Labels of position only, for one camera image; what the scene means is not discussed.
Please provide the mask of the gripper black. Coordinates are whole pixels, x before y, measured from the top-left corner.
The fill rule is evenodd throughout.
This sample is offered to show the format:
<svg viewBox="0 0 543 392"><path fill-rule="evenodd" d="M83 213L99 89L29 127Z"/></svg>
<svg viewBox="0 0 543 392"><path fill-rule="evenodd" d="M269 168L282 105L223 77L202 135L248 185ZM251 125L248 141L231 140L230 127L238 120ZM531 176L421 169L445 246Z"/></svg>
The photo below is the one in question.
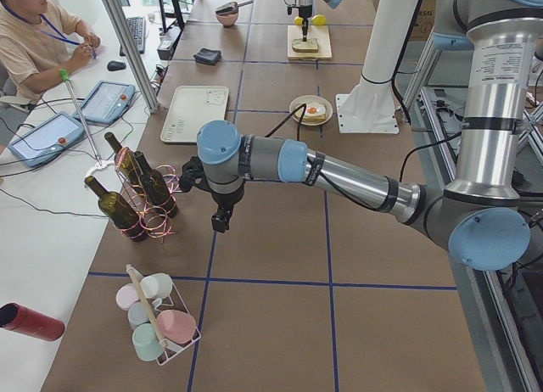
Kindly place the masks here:
<svg viewBox="0 0 543 392"><path fill-rule="evenodd" d="M308 35L308 13L307 12L300 12L299 13L300 18L302 19L302 28L301 28L301 36L302 41L307 41L307 35Z"/></svg>
<svg viewBox="0 0 543 392"><path fill-rule="evenodd" d="M213 200L217 203L217 212L223 215L220 217L218 214L214 214L211 217L212 227L216 232L221 232L222 223L222 232L225 233L230 229L230 219L233 214L234 206L239 203L244 196L244 184L242 183L230 193L219 192L216 188L210 188L210 193Z"/></svg>

